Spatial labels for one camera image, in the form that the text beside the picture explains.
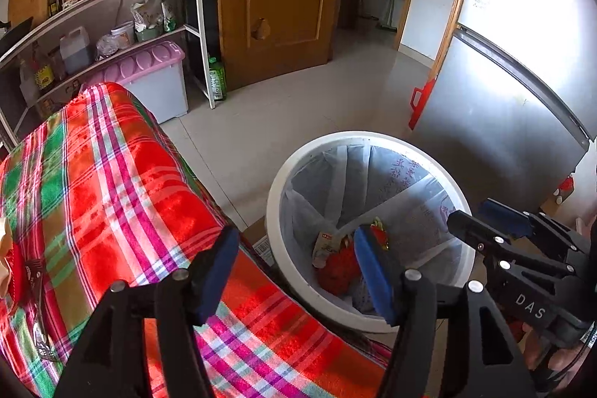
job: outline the yellow label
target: yellow label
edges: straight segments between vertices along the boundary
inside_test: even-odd
[[[35,74],[35,83],[37,83],[41,90],[46,88],[53,81],[54,74],[52,73],[50,65],[44,66],[44,68],[40,69],[40,71]]]

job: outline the metal fork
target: metal fork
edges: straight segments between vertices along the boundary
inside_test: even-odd
[[[35,317],[34,317],[34,345],[40,358],[46,361],[58,362],[59,359],[54,353],[50,337],[44,327],[44,264],[39,259],[27,260],[25,262],[27,276],[31,291],[34,295]]]

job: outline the green bottle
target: green bottle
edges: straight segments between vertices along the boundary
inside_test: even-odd
[[[217,102],[226,99],[226,71],[224,65],[214,56],[208,58],[210,63],[211,92]]]

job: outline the refrigerator door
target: refrigerator door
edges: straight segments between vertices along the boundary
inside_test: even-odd
[[[597,137],[595,0],[465,0],[459,23],[540,77]]]
[[[586,152],[522,83],[457,38],[409,142],[450,173],[473,211],[488,197],[535,210]]]

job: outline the plaid tablecloth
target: plaid tablecloth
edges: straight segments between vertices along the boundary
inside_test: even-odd
[[[35,350],[31,302],[8,316],[0,301],[0,350],[44,398],[111,282],[159,281],[229,222],[153,117],[114,83],[88,89],[30,134],[0,165],[0,187],[25,260],[46,267],[44,318],[60,363]],[[219,396],[368,397],[383,375],[243,251],[217,315],[196,336]],[[147,354],[154,396],[166,396],[151,321]]]

